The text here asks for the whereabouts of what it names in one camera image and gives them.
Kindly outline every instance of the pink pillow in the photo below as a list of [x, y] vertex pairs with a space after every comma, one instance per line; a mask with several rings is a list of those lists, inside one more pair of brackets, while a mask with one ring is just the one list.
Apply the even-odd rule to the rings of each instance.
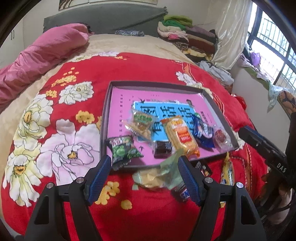
[[51, 28], [0, 70], [0, 113], [38, 78], [89, 41], [87, 27], [71, 23]]

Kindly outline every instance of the white curtain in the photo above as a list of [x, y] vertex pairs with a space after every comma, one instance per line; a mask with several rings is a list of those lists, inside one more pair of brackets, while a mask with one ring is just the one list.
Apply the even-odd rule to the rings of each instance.
[[231, 69], [241, 55], [247, 37], [252, 12], [251, 0], [226, 0], [216, 24], [219, 38], [213, 62], [223, 69]]

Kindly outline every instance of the gray headboard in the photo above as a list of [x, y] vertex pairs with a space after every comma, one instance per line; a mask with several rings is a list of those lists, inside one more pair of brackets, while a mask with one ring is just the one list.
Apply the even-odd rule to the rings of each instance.
[[116, 30], [127, 29], [158, 37], [158, 22], [167, 13], [166, 7], [129, 3], [92, 4], [45, 18], [43, 32], [68, 23], [86, 23], [95, 34], [113, 34]]

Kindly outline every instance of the white peony print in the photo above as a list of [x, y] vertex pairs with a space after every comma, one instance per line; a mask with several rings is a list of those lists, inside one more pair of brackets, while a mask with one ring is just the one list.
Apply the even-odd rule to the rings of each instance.
[[239, 148], [237, 148], [235, 151], [242, 150], [244, 148], [245, 141], [239, 137], [239, 134], [237, 132], [235, 132], [234, 130], [232, 130], [232, 132], [235, 136], [235, 139], [237, 140], [237, 143], [239, 144]]
[[119, 52], [101, 52], [99, 53], [99, 56], [105, 56], [105, 57], [116, 57], [119, 54]]
[[61, 91], [59, 104], [65, 103], [68, 105], [75, 104], [76, 101], [86, 101], [93, 96], [91, 82], [82, 82], [76, 85], [68, 85]]
[[39, 198], [32, 185], [39, 186], [40, 178], [43, 178], [36, 167], [36, 156], [40, 153], [41, 144], [39, 143], [34, 151], [29, 151], [21, 146], [15, 148], [9, 155], [8, 162], [4, 170], [3, 188], [10, 184], [9, 196], [19, 206], [31, 206], [29, 200], [34, 202]]
[[181, 73], [180, 71], [176, 72], [176, 76], [178, 77], [179, 81], [183, 81], [186, 83], [186, 85], [191, 86], [191, 87], [195, 87], [198, 89], [202, 89], [205, 90], [209, 96], [213, 99], [213, 93], [211, 92], [211, 90], [209, 88], [205, 88], [202, 86], [202, 83], [200, 82], [195, 82], [191, 76], [189, 76], [188, 74], [185, 73]]
[[70, 59], [68, 62], [80, 62], [80, 61], [83, 61], [83, 60], [86, 60], [86, 59], [90, 59], [94, 56], [98, 56], [99, 54], [98, 53], [95, 53], [95, 54], [90, 54], [90, 55], [79, 55], [79, 56], [75, 56], [74, 58]]
[[75, 131], [69, 120], [56, 122], [57, 134], [42, 145], [36, 165], [40, 173], [51, 177], [55, 174], [57, 185], [69, 184], [77, 177], [84, 177], [100, 160], [100, 131], [96, 124], [82, 126]]
[[37, 140], [47, 134], [45, 128], [50, 125], [52, 105], [53, 101], [47, 100], [46, 94], [37, 95], [29, 103], [13, 137], [17, 148], [24, 145], [25, 149], [34, 150], [37, 147]]

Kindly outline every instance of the beige bedsheet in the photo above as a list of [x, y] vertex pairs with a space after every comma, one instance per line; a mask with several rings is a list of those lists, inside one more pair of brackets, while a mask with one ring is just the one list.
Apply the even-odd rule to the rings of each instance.
[[[113, 34], [93, 35], [90, 37], [89, 45], [75, 55], [88, 55], [107, 51], [146, 54], [159, 58], [179, 60], [193, 64], [193, 62], [184, 54], [182, 54], [181, 51], [174, 45], [152, 36], [132, 37]], [[17, 129], [17, 125], [24, 109], [28, 105], [29, 101], [37, 95], [46, 81], [59, 71], [63, 63], [48, 71], [43, 77], [28, 87], [0, 114], [0, 123], [2, 126], [2, 128], [0, 128], [1, 178], [4, 174], [4, 168], [7, 163], [7, 157], [9, 155], [12, 138]]]

